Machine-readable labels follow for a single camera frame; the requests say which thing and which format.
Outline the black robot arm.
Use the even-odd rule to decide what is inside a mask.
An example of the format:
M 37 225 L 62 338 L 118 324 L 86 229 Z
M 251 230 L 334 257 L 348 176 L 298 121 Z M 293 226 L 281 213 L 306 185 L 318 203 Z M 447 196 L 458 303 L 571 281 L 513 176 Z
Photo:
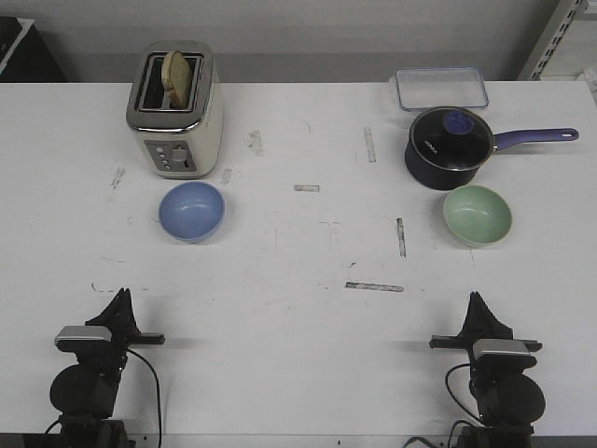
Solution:
M 111 302 L 94 318 L 80 326 L 65 326 L 54 339 L 64 353 L 76 356 L 76 363 L 62 370 L 53 380 L 49 398 L 61 413 L 43 434 L 42 445 L 52 447 L 134 447 L 125 423 L 113 417 L 122 373 L 129 356 L 146 364 L 156 387 L 158 443 L 163 425 L 160 380 L 149 361 L 133 350 L 135 346 L 162 345 L 162 333 L 138 329 L 132 308 L 132 295 L 121 288 Z
M 477 291 L 470 293 L 464 324 L 455 336 L 433 335 L 429 346 L 464 350 L 469 368 L 469 392 L 478 423 L 464 423 L 457 447 L 529 447 L 533 422 L 542 417 L 546 399 L 540 386 L 524 371 L 536 365 L 543 344 L 516 339 Z

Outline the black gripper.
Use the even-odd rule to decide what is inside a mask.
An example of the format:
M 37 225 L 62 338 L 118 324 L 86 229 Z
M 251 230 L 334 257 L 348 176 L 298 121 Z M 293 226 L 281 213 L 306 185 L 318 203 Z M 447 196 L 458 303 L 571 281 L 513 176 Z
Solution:
M 122 319 L 118 318 L 122 303 Z M 99 314 L 84 325 L 88 340 L 76 350 L 76 359 L 100 373 L 121 372 L 127 363 L 127 352 L 134 345 L 162 345 L 163 333 L 147 333 L 138 329 L 132 308 L 132 295 L 123 287 Z
M 480 339 L 520 340 L 531 352 L 529 357 L 484 356 L 475 360 L 473 344 Z M 488 387 L 513 374 L 522 374 L 537 364 L 534 352 L 542 347 L 538 341 L 521 340 L 514 337 L 513 330 L 502 324 L 492 313 L 482 296 L 472 291 L 469 297 L 465 322 L 455 336 L 432 335 L 431 349 L 466 351 L 469 361 L 470 387 Z

